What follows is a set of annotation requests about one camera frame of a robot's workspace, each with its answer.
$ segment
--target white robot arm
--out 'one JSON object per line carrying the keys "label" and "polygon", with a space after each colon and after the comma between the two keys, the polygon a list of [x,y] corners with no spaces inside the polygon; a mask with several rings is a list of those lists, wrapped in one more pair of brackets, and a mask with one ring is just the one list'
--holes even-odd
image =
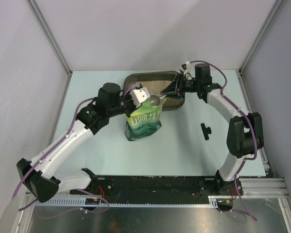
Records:
{"label": "white robot arm", "polygon": [[71,127],[39,155],[28,161],[21,159],[17,169],[23,183],[40,201],[45,202],[57,192],[85,189],[95,176],[89,169],[82,169],[65,176],[54,177],[60,164],[84,141],[109,123],[111,117],[130,115],[150,97],[144,87],[122,94],[120,86],[106,83],[98,96],[79,112],[79,104]]}
{"label": "white robot arm", "polygon": [[[199,63],[194,67],[195,78],[189,73],[191,63]],[[174,81],[161,94],[178,99],[183,98],[186,92],[197,93],[200,99],[214,107],[228,122],[226,143],[229,153],[215,175],[220,183],[218,187],[220,192],[220,188],[229,190],[234,185],[233,180],[235,176],[239,176],[244,161],[256,158],[257,150],[264,146],[264,139],[261,115],[249,113],[231,101],[223,92],[226,84],[221,87],[217,83],[212,83],[210,65],[204,61],[186,62],[182,65],[183,70],[180,70]]]}

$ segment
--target blue table surface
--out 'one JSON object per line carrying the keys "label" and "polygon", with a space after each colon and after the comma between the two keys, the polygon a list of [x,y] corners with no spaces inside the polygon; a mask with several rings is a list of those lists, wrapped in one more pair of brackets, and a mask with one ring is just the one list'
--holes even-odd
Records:
{"label": "blue table surface", "polygon": [[[68,128],[79,102],[97,96],[104,83],[123,86],[128,75],[140,72],[145,71],[74,71],[55,138]],[[223,72],[228,78],[226,94],[245,108],[236,72]],[[224,79],[219,72],[212,70],[211,75],[213,82],[223,85]],[[196,94],[188,93],[184,105],[178,110],[162,112],[161,122],[162,128],[152,136],[129,142],[124,134],[125,116],[113,117],[109,125],[80,145],[57,173],[87,167],[99,175],[213,176],[223,165],[228,153],[228,124]],[[201,123],[211,127],[208,141],[204,139]],[[246,163],[241,175],[265,176],[260,155],[255,161]]]}

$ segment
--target green drink pouch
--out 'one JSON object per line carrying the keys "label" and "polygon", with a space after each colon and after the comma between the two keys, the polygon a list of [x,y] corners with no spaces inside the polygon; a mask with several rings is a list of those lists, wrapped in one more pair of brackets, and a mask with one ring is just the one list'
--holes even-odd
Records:
{"label": "green drink pouch", "polygon": [[161,100],[157,107],[151,107],[150,100],[147,100],[130,117],[126,117],[125,135],[129,141],[150,136],[160,129],[162,126],[160,116],[165,100]]}

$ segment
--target metal frame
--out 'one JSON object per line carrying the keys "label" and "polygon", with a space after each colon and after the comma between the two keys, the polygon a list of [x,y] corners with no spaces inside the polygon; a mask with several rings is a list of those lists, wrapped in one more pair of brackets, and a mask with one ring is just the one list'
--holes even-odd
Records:
{"label": "metal frame", "polygon": [[71,70],[68,66],[68,63],[65,60],[65,57],[64,57],[62,51],[60,50],[60,48],[59,48],[51,30],[50,30],[47,22],[45,21],[43,15],[42,15],[42,12],[41,12],[40,8],[38,7],[37,3],[35,2],[35,0],[26,0],[26,2],[28,3],[30,9],[32,10],[32,13],[34,14],[36,20],[38,21],[38,24],[40,25],[45,37],[49,41],[49,44],[53,48],[56,56],[58,57],[59,61],[62,64],[63,68],[65,69],[67,74],[70,75]]}
{"label": "metal frame", "polygon": [[248,54],[246,55],[239,71],[241,74],[243,74],[244,70],[246,69],[248,63],[250,62],[251,58],[253,57],[253,55],[255,54],[255,52],[257,51],[257,48],[259,46],[259,44],[262,42],[263,38],[265,37],[268,29],[270,28],[270,26],[272,25],[272,23],[274,22],[276,16],[278,15],[278,13],[280,12],[283,4],[286,2],[286,0],[276,0],[275,3],[273,4],[270,12],[268,13],[257,37],[255,38]]}
{"label": "metal frame", "polygon": [[[87,197],[90,196],[85,196],[82,195],[77,196],[77,197],[70,197],[70,196],[61,196],[57,195],[53,197],[52,199],[44,202],[44,203],[37,203],[36,206],[69,206],[69,207],[97,207],[97,204],[93,205],[85,205],[85,200]],[[100,207],[106,207],[107,204],[105,203],[100,203]],[[217,208],[217,202],[216,198],[209,198],[209,204],[181,204],[181,205],[159,205],[159,204],[117,204],[117,203],[110,203],[110,207],[135,207],[135,208],[148,208],[148,207],[163,207],[163,208]]]}
{"label": "metal frame", "polygon": [[[240,85],[241,90],[242,90],[242,96],[244,98],[246,108],[250,112],[255,112],[255,108],[252,104],[252,100],[251,100],[247,85],[245,83],[244,77],[237,70],[236,70],[236,73],[237,73],[239,85]],[[275,173],[274,173],[272,164],[268,158],[265,146],[262,149],[260,149],[260,153],[261,153],[261,158],[262,158],[263,166],[264,166],[267,177],[275,177]]]}
{"label": "metal frame", "polygon": [[[60,107],[59,107],[58,112],[57,112],[56,124],[53,128],[52,135],[50,137],[50,142],[51,142],[53,140],[53,137],[54,137],[54,133],[56,130],[57,122],[59,120],[59,116],[60,116],[60,113],[62,110],[63,103],[65,101],[65,96],[67,94],[67,90],[69,87],[70,78],[71,78],[72,73],[71,73],[71,70],[70,70],[58,44],[56,43],[56,40],[55,40],[53,34],[51,33],[51,30],[49,29],[49,26],[47,25],[37,3],[35,2],[35,0],[26,0],[26,1],[28,3],[29,7],[31,8],[33,14],[35,15],[39,25],[41,26],[42,31],[44,32],[45,36],[47,37],[50,45],[52,46],[56,56],[60,60],[62,66],[64,67],[67,74],[69,74],[69,78],[68,78],[67,83],[65,85],[65,91],[64,91],[64,94],[63,94],[62,99],[61,99],[61,104],[60,104]],[[261,43],[261,41],[265,37],[266,32],[268,31],[269,27],[273,23],[276,15],[278,14],[280,9],[282,8],[285,1],[286,0],[276,0],[275,1],[272,9],[270,10],[267,18],[264,21],[262,28],[260,29],[253,45],[251,46],[250,51],[246,55],[246,58],[239,69],[238,79],[239,79],[240,87],[241,87],[243,97],[244,97],[244,100],[246,103],[246,107],[249,111],[254,111],[254,107],[253,107],[253,104],[251,102],[249,92],[247,90],[246,84],[245,84],[244,79],[243,79],[243,72],[244,72],[245,68],[247,67],[248,63],[250,62],[251,58],[253,57],[254,53],[256,52],[259,44]],[[268,159],[268,156],[267,156],[265,149],[262,149],[261,152],[262,152],[261,156],[262,156],[263,164],[264,164],[266,171],[267,170],[271,171],[272,166],[270,166],[270,161]],[[289,232],[291,232],[291,199],[290,199],[289,192],[287,190],[284,179],[241,178],[241,182],[242,182],[242,187],[243,187],[243,191],[244,191],[244,198],[246,198],[246,199],[278,198],[278,201],[279,201],[279,204],[280,204],[280,207],[282,210],[282,214],[283,214],[284,220],[286,222],[287,229]],[[55,198],[59,199],[59,200],[72,200],[72,199],[75,199],[75,197],[76,197],[75,195],[70,195],[70,194],[66,194],[66,195],[60,194],[60,195],[55,196]],[[216,204],[214,204],[216,198],[219,198],[219,197],[209,196],[210,206],[208,206],[208,207],[211,207],[211,208],[216,207]],[[24,204],[25,203],[27,204],[27,203],[31,202],[32,200],[33,200],[33,195],[27,194]],[[69,202],[63,201],[63,202],[60,202],[59,205],[60,206],[67,206],[67,203],[69,203]],[[130,205],[130,204],[127,204],[127,205],[123,204],[123,205],[119,205],[119,207],[135,207],[135,206]],[[153,205],[153,206],[143,205],[143,207],[149,208],[149,207],[158,207],[158,206],[157,205]],[[197,207],[203,207],[203,206],[199,206],[199,205],[193,206],[192,205],[190,207],[197,208]],[[20,213],[19,224],[14,229],[14,232],[26,233],[28,231],[31,216],[33,213],[33,209],[34,209],[34,205],[31,206],[30,208],[28,208],[27,210],[25,210],[23,213]]]}

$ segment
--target white wall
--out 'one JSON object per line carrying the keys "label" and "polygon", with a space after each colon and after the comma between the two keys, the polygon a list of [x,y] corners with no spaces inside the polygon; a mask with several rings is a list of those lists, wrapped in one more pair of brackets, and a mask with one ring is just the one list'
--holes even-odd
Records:
{"label": "white wall", "polygon": [[275,0],[37,0],[72,70],[239,68]]}
{"label": "white wall", "polygon": [[0,0],[0,216],[17,161],[48,143],[67,74],[25,0]]}
{"label": "white wall", "polygon": [[265,145],[291,194],[291,0],[245,70],[253,104],[263,117]]}

